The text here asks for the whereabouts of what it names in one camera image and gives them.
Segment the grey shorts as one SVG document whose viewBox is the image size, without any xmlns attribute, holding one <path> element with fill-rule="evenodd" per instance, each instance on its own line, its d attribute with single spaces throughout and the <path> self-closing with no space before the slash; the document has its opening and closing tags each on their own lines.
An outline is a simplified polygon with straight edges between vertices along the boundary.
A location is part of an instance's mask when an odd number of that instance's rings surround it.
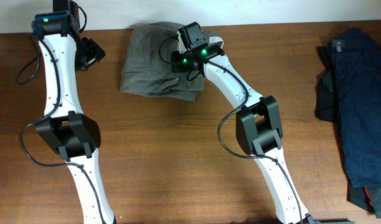
<svg viewBox="0 0 381 224">
<path fill-rule="evenodd" d="M 123 93 L 147 97 L 169 97 L 195 101 L 204 90 L 204 78 L 192 81 L 187 73 L 172 72 L 170 54 L 177 49 L 177 31 L 183 25 L 155 22 L 137 26 L 131 33 L 119 89 Z"/>
</svg>

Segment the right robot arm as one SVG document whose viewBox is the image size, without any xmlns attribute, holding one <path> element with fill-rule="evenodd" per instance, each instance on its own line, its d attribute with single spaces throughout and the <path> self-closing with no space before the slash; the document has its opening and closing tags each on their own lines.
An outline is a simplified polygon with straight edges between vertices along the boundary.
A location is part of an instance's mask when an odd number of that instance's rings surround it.
<svg viewBox="0 0 381 224">
<path fill-rule="evenodd" d="M 308 210 L 299 198 L 290 177 L 283 153 L 283 129 L 278 103 L 250 87 L 236 72 L 218 44 L 200 47 L 178 45 L 172 52 L 173 71 L 198 71 L 226 97 L 233 110 L 220 122 L 219 128 L 236 117 L 236 139 L 243 154 L 258 165 L 275 205 L 281 223 L 306 223 Z"/>
</svg>

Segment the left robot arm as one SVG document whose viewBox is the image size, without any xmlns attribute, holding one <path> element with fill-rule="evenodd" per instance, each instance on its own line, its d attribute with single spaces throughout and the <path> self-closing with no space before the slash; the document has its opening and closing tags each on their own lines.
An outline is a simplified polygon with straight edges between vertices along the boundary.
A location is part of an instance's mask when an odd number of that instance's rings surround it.
<svg viewBox="0 0 381 224">
<path fill-rule="evenodd" d="M 76 72 L 106 55 L 93 40 L 80 37 L 78 16 L 69 9 L 37 14 L 32 28 L 45 64 L 47 99 L 37 134 L 62 158 L 79 196 L 84 223 L 115 223 L 99 171 L 101 133 L 80 105 Z"/>
</svg>

